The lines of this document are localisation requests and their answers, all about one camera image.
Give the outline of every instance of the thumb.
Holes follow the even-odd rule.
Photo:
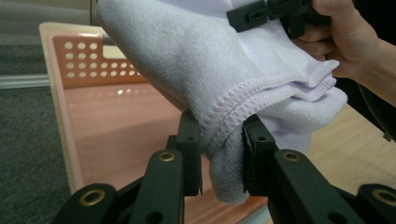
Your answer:
[[[312,0],[315,11],[332,18],[332,28],[337,33],[351,33],[361,24],[361,14],[352,0]]]

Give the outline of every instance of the pink plastic basket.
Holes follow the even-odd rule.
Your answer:
[[[104,55],[102,33],[43,32],[46,25],[53,23],[40,29],[71,192],[91,183],[120,189],[177,133],[180,111],[125,58]],[[202,172],[204,195],[186,198],[186,223],[236,223],[266,204],[220,203],[206,159]]]

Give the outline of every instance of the basket hole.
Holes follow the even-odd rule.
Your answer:
[[[80,64],[78,65],[78,67],[79,67],[80,69],[84,69],[84,68],[87,67],[87,64],[85,64],[85,63],[80,63]]]
[[[66,55],[64,55],[64,57],[68,60],[71,60],[74,58],[74,54],[73,53],[66,53]]]
[[[91,64],[90,64],[90,68],[92,68],[92,69],[93,69],[93,68],[96,68],[97,66],[98,66],[97,63],[91,63]]]
[[[86,57],[87,57],[87,55],[85,55],[85,53],[80,53],[80,54],[78,55],[78,58],[79,58],[80,60],[84,60]]]
[[[97,48],[98,48],[98,44],[96,44],[96,43],[90,44],[90,49],[97,49]]]
[[[78,45],[77,45],[77,48],[79,48],[79,49],[85,49],[85,47],[86,47],[86,45],[85,45],[84,42],[80,42],[80,43],[78,43]]]
[[[64,43],[64,48],[65,48],[65,49],[72,49],[72,48],[73,48],[73,43],[72,43],[72,42],[66,42],[66,43]]]
[[[67,75],[66,75],[68,78],[73,78],[74,76],[75,76],[75,74],[74,73],[67,73]]]
[[[68,63],[68,64],[66,65],[66,68],[68,68],[68,69],[73,69],[73,68],[74,68],[74,64],[73,64],[73,63]]]
[[[90,55],[90,58],[91,58],[92,60],[95,60],[95,59],[98,58],[98,55],[97,55],[96,53],[92,53],[92,54]]]

